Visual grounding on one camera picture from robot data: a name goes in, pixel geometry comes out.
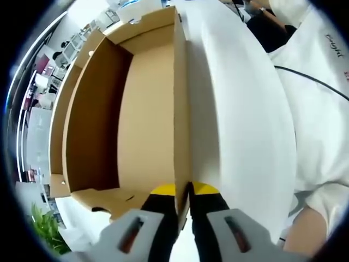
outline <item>white table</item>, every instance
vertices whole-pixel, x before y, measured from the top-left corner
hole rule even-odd
[[[229,8],[217,0],[173,2],[188,40],[194,177],[218,187],[231,208],[264,225],[276,242],[296,174],[294,129],[281,82],[262,46]],[[85,224],[89,215],[75,217]],[[84,226],[93,231],[93,242],[107,219]],[[190,223],[179,239],[171,261],[198,261]]]

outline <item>cardboard box wall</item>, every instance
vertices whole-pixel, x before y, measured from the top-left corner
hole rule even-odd
[[[185,36],[170,7],[109,34],[82,70],[63,132],[69,192],[116,219],[174,183],[180,213],[191,181],[189,136]]]
[[[70,195],[68,186],[64,184],[63,164],[62,164],[62,142],[65,117],[71,94],[77,80],[86,65],[90,51],[95,50],[102,41],[104,35],[95,30],[91,33],[87,41],[82,46],[75,62],[70,65],[61,87],[57,93],[57,98],[52,109],[52,120],[50,124],[49,141],[49,168],[50,168],[50,196],[67,197]]]

